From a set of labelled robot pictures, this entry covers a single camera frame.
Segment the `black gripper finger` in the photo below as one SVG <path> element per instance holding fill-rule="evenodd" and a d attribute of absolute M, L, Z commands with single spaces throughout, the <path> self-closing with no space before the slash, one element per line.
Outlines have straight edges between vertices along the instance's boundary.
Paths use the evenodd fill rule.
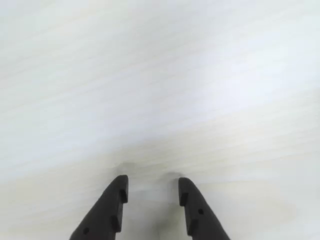
<path fill-rule="evenodd" d="M 187 177 L 178 179 L 179 205 L 184 207 L 187 235 L 193 240 L 228 240 L 220 221 L 197 186 Z"/>
<path fill-rule="evenodd" d="M 73 231 L 70 240 L 115 240 L 122 230 L 123 206 L 128 203 L 129 177 L 118 175 Z"/>

